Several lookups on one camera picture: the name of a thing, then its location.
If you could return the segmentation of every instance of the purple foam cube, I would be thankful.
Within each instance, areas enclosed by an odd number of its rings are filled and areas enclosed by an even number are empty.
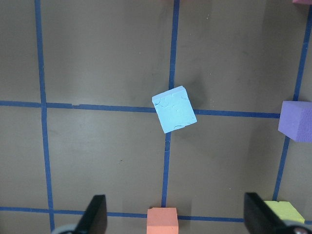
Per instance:
[[[293,3],[312,5],[312,0],[292,0]]]
[[[297,142],[312,142],[312,102],[284,101],[278,130]]]

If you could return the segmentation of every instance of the pink foam cube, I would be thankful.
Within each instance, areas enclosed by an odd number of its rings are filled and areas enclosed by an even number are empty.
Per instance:
[[[312,5],[312,0],[292,0],[293,3]]]
[[[178,234],[176,208],[151,208],[147,211],[147,234]]]

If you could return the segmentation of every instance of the gray floor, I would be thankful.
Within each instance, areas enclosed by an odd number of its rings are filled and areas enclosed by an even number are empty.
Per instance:
[[[177,2],[41,0],[44,95],[35,3],[2,1],[1,234],[75,223],[94,194],[107,195],[107,234],[145,233],[146,219],[130,216],[160,207],[164,196],[181,215],[180,234],[247,233],[244,193],[271,200],[276,191],[285,147],[277,114],[283,100],[293,99],[309,7],[291,0],[180,1],[171,71],[198,123],[171,134],[165,193],[165,134],[151,97],[168,89]],[[312,101],[311,63],[310,46],[299,100]],[[103,106],[114,111],[94,110]],[[258,117],[243,117],[249,112]],[[311,152],[311,144],[290,140],[277,198],[308,224]]]

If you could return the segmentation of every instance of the blue tape line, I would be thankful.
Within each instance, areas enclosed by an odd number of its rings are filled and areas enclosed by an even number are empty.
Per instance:
[[[243,218],[224,218],[224,217],[202,217],[202,216],[182,216],[177,217],[180,220],[194,220],[194,221],[213,221],[213,222],[244,222]]]
[[[78,110],[96,110],[96,111],[126,111],[126,112],[156,113],[155,108],[135,107],[135,106],[105,106],[105,105],[89,105],[89,104],[72,105],[69,103],[48,102],[47,107],[62,108],[62,109],[78,109]]]
[[[307,52],[308,52],[308,47],[309,47],[311,28],[312,28],[312,6],[309,7],[309,14],[308,14],[308,19],[307,19],[307,24],[306,24],[306,31],[305,31],[305,34],[304,34],[303,45],[302,45],[302,50],[301,50],[301,56],[300,56],[300,62],[299,62],[299,68],[298,68],[298,75],[297,75],[296,85],[295,85],[293,98],[292,98],[293,101],[298,101],[298,99],[299,99],[300,88],[301,88],[302,77],[303,77],[303,71],[304,71],[304,66],[305,66]],[[274,201],[276,201],[277,197],[278,197],[279,187],[280,187],[280,184],[281,184],[281,181],[282,181],[284,167],[285,167],[285,162],[286,162],[286,156],[287,156],[289,141],[290,141],[290,139],[286,136],[285,137],[285,141],[284,141],[281,161],[279,163],[279,168],[278,168],[278,173],[277,173],[277,178],[276,178],[273,198],[272,198],[272,200],[274,200]]]
[[[177,41],[177,29],[178,29],[178,23],[179,23],[179,8],[180,8],[180,0],[175,0],[174,13],[173,13],[173,18],[172,18],[169,89],[173,89],[175,87],[176,41]]]
[[[83,215],[84,211],[54,210],[53,213],[59,215]]]
[[[233,117],[254,117],[254,118],[279,118],[277,113],[242,112],[242,111],[215,111],[215,110],[194,110],[196,115],[204,116],[233,116]]]
[[[14,212],[31,212],[31,213],[50,213],[48,209],[33,209],[22,207],[0,207],[0,211],[14,211]],[[54,210],[53,213],[59,215],[83,215],[84,211],[70,211],[70,210]],[[107,212],[110,217],[130,217],[130,218],[147,218],[147,214],[136,213],[119,213]],[[204,217],[204,216],[183,216],[178,215],[180,220],[194,220],[194,221],[215,221],[215,222],[244,222],[242,218],[226,218],[226,217]],[[312,221],[306,221],[306,224],[312,224]]]
[[[307,52],[308,52],[308,47],[309,47],[311,28],[312,28],[312,6],[309,7],[309,14],[308,14],[306,31],[304,34],[303,45],[302,45],[302,50],[301,50],[301,57],[300,57],[300,63],[299,63],[299,68],[298,68],[297,81],[296,81],[296,86],[295,86],[294,94],[293,94],[293,98],[292,98],[293,101],[298,101],[298,99],[299,99],[299,93],[300,93],[300,88],[301,88],[303,71],[304,71],[304,66],[306,63]]]
[[[49,212],[50,229],[51,231],[53,231],[55,224],[54,224],[54,213],[53,213],[52,182],[51,182],[49,144],[48,144],[46,94],[45,94],[45,85],[44,85],[44,61],[43,61],[40,0],[35,0],[35,14],[36,14],[36,35],[37,35],[38,69],[39,69],[40,99],[41,99],[41,124],[42,124],[44,166],[45,166],[45,177],[46,177],[46,184],[47,184],[48,207],[50,211]]]
[[[0,106],[20,106],[20,107],[41,107],[37,102],[23,101],[1,101]],[[78,110],[96,110],[96,111],[125,111],[125,112],[143,112],[156,113],[152,107],[135,107],[135,106],[106,106],[106,105],[72,105],[69,103],[53,103],[47,102],[47,108],[61,109],[78,109]],[[218,110],[194,110],[196,115],[203,116],[233,116],[233,117],[254,117],[254,118],[279,118],[278,113],[262,113],[262,112],[241,112],[241,111],[218,111]]]
[[[281,156],[281,161],[279,163],[279,168],[278,168],[278,173],[277,173],[277,179],[275,183],[275,188],[274,188],[274,193],[272,200],[276,201],[278,197],[278,192],[279,192],[279,187],[281,185],[282,177],[283,177],[283,171],[285,167],[285,162],[286,162],[286,157],[287,157],[287,151],[288,151],[288,146],[289,146],[289,137],[285,137],[284,140],[284,146],[283,146],[283,151],[282,151],[282,156]]]
[[[23,207],[0,207],[0,211],[14,211],[14,212],[31,212],[31,213],[50,213],[48,209],[34,209]]]
[[[110,217],[147,218],[147,214],[107,212]]]
[[[170,142],[171,142],[171,132],[166,133],[165,138],[164,174],[162,181],[161,207],[166,207],[167,203],[169,164],[170,164]]]
[[[37,102],[26,102],[26,101],[0,101],[0,106],[19,106],[19,107],[40,108],[41,104]]]

